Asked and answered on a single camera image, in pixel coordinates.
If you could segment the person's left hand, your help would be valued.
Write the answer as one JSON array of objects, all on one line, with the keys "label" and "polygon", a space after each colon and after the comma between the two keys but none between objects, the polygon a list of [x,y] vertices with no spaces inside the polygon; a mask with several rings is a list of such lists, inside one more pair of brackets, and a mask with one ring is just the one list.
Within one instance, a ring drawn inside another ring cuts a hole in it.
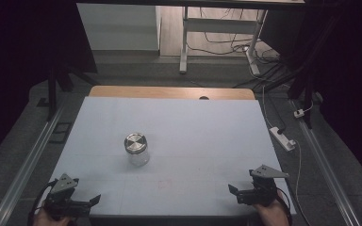
[{"label": "person's left hand", "polygon": [[32,226],[68,226],[72,221],[70,217],[64,217],[60,220],[54,220],[48,213],[41,209],[34,217]]}]

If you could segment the white power strip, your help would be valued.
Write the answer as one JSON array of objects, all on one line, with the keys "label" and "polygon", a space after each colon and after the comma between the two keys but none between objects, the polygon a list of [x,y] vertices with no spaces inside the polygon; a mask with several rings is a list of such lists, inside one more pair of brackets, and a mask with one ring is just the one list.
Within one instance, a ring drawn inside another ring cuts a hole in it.
[{"label": "white power strip", "polygon": [[269,131],[286,152],[295,149],[296,142],[293,139],[288,139],[281,129],[274,126],[273,128],[270,128]]}]

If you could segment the round metal jar lid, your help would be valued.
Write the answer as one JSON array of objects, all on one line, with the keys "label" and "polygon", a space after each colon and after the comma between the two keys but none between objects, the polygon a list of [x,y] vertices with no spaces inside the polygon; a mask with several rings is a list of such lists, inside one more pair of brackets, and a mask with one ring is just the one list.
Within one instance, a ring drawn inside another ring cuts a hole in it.
[{"label": "round metal jar lid", "polygon": [[148,147],[146,137],[145,137],[145,135],[143,135],[141,133],[129,134],[124,139],[123,144],[124,144],[125,150],[130,154],[143,153]]}]

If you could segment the white desk frame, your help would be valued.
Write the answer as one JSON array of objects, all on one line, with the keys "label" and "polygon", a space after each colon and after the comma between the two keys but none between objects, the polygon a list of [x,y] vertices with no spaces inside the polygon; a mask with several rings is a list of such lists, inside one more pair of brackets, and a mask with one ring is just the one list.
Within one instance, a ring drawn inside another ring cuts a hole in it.
[{"label": "white desk frame", "polygon": [[189,8],[183,8],[183,33],[182,33],[182,46],[180,53],[179,72],[181,74],[187,72],[187,39],[189,32],[208,32],[208,33],[226,33],[226,34],[245,34],[252,35],[251,43],[248,47],[243,47],[242,50],[248,60],[249,67],[252,75],[260,75],[254,58],[254,50],[262,25],[265,20],[267,11],[259,9],[257,11],[257,19],[255,21],[242,21],[242,20],[221,20],[221,19],[203,19],[203,18],[190,18]]}]

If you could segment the metal floor rail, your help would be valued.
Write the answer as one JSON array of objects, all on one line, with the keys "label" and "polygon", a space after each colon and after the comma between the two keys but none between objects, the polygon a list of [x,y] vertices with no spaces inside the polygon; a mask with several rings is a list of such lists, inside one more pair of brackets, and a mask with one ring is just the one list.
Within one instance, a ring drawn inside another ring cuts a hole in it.
[{"label": "metal floor rail", "polygon": [[13,181],[11,182],[8,191],[0,202],[0,226],[6,226],[16,204],[20,199],[25,186],[36,167],[41,154],[48,142],[49,137],[53,133],[55,126],[58,123],[64,108],[64,103],[61,103],[57,111],[53,114],[50,121],[48,121],[42,131],[40,132],[36,143],[32,146],[31,151],[27,154],[24,163],[18,170]]},{"label": "metal floor rail", "polygon": [[304,139],[316,160],[321,174],[327,184],[332,196],[335,199],[337,208],[342,215],[346,226],[361,226],[357,213],[355,212],[348,195],[337,178],[331,164],[329,163],[324,150],[318,141],[314,131],[310,129],[303,119],[294,119],[301,128]]}]

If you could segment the clear glass jar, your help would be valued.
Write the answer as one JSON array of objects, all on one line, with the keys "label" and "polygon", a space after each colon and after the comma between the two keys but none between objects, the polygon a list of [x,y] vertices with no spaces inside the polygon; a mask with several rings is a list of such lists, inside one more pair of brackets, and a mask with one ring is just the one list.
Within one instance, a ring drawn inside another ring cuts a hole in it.
[{"label": "clear glass jar", "polygon": [[148,147],[147,149],[143,152],[143,153],[139,153],[139,154],[128,154],[128,160],[129,162],[137,167],[141,167],[145,164],[148,163],[148,161],[150,160],[150,154],[148,152]]}]

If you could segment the black rectangular floor frame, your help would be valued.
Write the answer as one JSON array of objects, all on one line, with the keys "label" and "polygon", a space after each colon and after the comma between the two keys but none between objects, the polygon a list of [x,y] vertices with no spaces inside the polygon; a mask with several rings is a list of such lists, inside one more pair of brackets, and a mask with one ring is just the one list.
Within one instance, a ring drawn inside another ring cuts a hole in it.
[{"label": "black rectangular floor frame", "polygon": [[64,144],[72,130],[71,122],[59,122],[52,132],[49,142],[53,144]]}]

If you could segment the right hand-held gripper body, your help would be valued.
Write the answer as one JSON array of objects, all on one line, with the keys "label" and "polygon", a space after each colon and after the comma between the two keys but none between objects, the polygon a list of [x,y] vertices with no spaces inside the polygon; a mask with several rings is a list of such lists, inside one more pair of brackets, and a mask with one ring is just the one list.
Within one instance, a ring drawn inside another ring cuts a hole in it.
[{"label": "right hand-held gripper body", "polygon": [[252,204],[270,205],[278,196],[275,178],[288,178],[289,174],[278,169],[262,165],[257,169],[250,169],[253,179],[254,195]]}]

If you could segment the dark curtain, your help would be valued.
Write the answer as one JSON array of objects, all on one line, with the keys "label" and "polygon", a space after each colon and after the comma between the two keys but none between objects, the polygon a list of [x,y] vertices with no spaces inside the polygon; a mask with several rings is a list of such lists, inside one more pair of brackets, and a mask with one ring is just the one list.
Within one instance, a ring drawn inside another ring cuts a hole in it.
[{"label": "dark curtain", "polygon": [[0,144],[28,103],[30,89],[55,73],[97,71],[78,0],[0,0]]},{"label": "dark curtain", "polygon": [[315,63],[321,114],[362,165],[362,0],[304,0],[311,9],[270,10],[260,38],[299,71],[331,16],[340,16]]}]

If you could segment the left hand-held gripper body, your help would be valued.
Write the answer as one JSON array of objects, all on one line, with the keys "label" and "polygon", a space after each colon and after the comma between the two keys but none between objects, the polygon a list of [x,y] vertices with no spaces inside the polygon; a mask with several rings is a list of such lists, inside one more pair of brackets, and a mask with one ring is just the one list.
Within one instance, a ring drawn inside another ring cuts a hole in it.
[{"label": "left hand-held gripper body", "polygon": [[74,205],[89,204],[89,202],[72,200],[72,195],[77,185],[78,179],[72,179],[66,173],[63,173],[59,179],[54,181],[54,185],[47,194],[44,202],[44,209],[52,218],[73,217],[72,207]]}]

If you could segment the person's right hand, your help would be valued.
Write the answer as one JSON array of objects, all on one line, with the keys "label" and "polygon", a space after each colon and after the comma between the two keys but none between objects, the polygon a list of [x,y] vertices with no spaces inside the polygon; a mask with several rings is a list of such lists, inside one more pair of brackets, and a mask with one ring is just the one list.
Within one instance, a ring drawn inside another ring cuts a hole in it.
[{"label": "person's right hand", "polygon": [[288,214],[283,203],[278,200],[274,200],[268,206],[254,204],[254,209],[265,226],[289,226]]}]

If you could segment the black metal stand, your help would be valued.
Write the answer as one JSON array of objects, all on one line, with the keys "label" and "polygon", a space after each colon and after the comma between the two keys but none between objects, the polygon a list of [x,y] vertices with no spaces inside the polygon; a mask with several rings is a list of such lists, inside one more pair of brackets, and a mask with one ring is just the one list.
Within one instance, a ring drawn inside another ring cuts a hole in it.
[{"label": "black metal stand", "polygon": [[324,26],[324,29],[317,38],[313,49],[307,56],[306,61],[302,65],[302,68],[295,73],[295,80],[292,83],[291,88],[288,90],[289,99],[297,99],[302,93],[304,93],[304,108],[305,113],[301,117],[301,120],[305,122],[305,125],[311,129],[311,114],[310,109],[312,107],[312,93],[313,93],[313,81],[314,70],[316,60],[319,58],[319,54],[323,49],[323,46],[328,40],[328,37],[332,34],[332,31],[337,25],[340,16],[335,14],[330,17]]},{"label": "black metal stand", "polygon": [[85,73],[78,70],[76,67],[70,66],[68,64],[57,64],[55,65],[50,73],[48,74],[48,102],[46,105],[49,108],[47,121],[53,119],[54,115],[57,112],[57,86],[61,88],[62,91],[70,92],[74,88],[74,83],[70,78],[70,74],[75,75],[81,80],[87,82],[90,85],[98,86],[99,82],[86,75]]}]

